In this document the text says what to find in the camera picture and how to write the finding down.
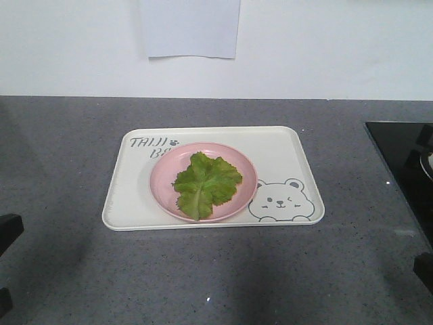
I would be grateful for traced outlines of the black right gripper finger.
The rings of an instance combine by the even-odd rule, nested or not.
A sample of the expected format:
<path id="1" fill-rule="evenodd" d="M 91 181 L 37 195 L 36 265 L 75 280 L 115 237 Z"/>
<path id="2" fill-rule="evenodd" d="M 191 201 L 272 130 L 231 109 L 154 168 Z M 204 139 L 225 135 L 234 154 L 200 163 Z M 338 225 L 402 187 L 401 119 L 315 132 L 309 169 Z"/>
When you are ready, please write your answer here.
<path id="1" fill-rule="evenodd" d="M 433 294 L 433 256 L 432 253 L 422 253 L 414 259 L 413 271 L 424 286 Z"/>

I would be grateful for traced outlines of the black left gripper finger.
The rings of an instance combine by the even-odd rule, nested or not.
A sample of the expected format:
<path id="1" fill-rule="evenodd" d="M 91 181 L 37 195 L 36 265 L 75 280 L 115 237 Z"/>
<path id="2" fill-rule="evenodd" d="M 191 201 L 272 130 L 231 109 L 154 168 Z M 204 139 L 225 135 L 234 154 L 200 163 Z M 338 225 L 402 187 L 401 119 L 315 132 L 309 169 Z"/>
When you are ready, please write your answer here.
<path id="1" fill-rule="evenodd" d="M 13 309 L 12 296 L 8 288 L 0 289 L 0 317 Z"/>
<path id="2" fill-rule="evenodd" d="M 23 222 L 20 215 L 2 215 L 0 217 L 0 254 L 2 255 L 22 233 Z"/>

